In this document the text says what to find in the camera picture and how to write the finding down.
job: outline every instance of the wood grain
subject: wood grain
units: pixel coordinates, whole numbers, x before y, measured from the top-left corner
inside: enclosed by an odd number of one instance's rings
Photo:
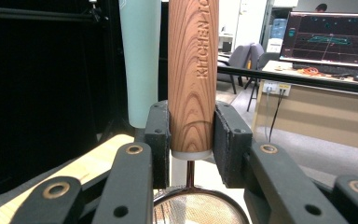
[[[171,149],[212,148],[218,0],[170,0],[168,108]]]
[[[46,180],[55,176],[66,175],[77,178],[83,185],[96,176],[108,171],[112,167],[117,150],[124,144],[130,142],[133,142],[132,137],[125,134],[116,135],[86,155],[63,167],[54,175],[46,178]],[[10,222],[22,202],[25,201],[32,190],[39,184],[26,190],[18,197],[0,207],[0,224]]]

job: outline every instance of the wooden board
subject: wooden board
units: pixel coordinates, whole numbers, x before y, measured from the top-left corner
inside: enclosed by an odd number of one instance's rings
[[[63,167],[60,171],[49,176],[45,180],[55,176],[67,175],[75,177],[80,180],[81,184],[85,184],[96,176],[110,170],[117,150],[122,145],[130,142],[133,142],[132,137],[125,134],[116,135],[102,145],[94,148],[86,155]],[[18,197],[0,207],[0,224],[10,222],[17,211],[17,208],[25,201],[37,185],[26,190]]]

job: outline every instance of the desk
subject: desk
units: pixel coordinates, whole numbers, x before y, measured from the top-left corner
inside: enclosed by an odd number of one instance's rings
[[[292,69],[290,63],[270,61],[263,71],[304,76]],[[342,80],[353,82],[351,78]],[[267,114],[267,95],[260,83],[252,130],[264,128]],[[269,97],[269,123],[271,125],[278,97]],[[280,105],[274,129],[358,147],[358,94],[292,85],[290,95]]]

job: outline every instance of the floor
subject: floor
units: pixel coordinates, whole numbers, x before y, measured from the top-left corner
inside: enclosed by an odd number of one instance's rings
[[[246,111],[252,87],[250,85],[247,90],[237,87],[238,94],[234,95],[229,83],[218,82],[216,94],[216,99],[226,99],[227,103],[231,103],[249,127],[252,125],[256,103],[256,100],[252,100],[249,112]],[[254,131],[256,142],[265,141],[264,129],[261,129]],[[358,176],[358,148],[282,130],[274,130],[273,139],[272,143],[284,148],[306,175],[327,186],[333,187],[339,175]]]

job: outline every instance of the black cable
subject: black cable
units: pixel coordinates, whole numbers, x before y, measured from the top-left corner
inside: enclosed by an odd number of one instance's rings
[[[277,105],[277,109],[275,110],[275,115],[274,118],[272,120],[272,124],[271,124],[271,128],[269,129],[269,138],[268,138],[268,142],[271,142],[271,135],[272,135],[272,130],[274,128],[274,124],[275,124],[275,120],[277,118],[278,115],[278,110],[279,110],[279,105],[281,104],[281,101],[283,99],[284,93],[286,92],[286,90],[279,90],[279,97],[278,97],[278,105]]]

